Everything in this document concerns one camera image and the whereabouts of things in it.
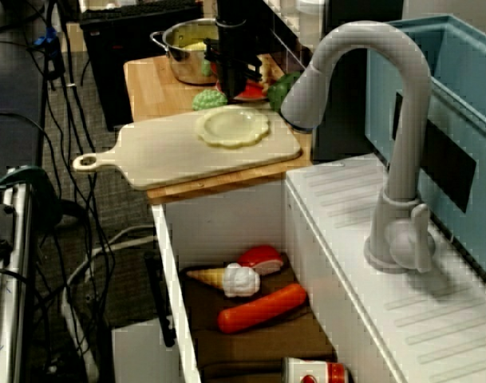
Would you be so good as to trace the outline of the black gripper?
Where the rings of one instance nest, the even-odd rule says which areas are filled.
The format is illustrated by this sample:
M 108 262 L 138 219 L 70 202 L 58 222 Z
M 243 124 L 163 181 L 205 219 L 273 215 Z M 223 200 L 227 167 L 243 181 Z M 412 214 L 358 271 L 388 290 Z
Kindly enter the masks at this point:
M 258 59 L 255 47 L 247 33 L 245 20 L 226 23 L 220 18 L 215 20 L 216 38 L 205 38 L 205 58 L 215 67 L 222 93 L 228 100 L 235 99 L 246 88 L 247 79 L 260 79 L 262 62 Z

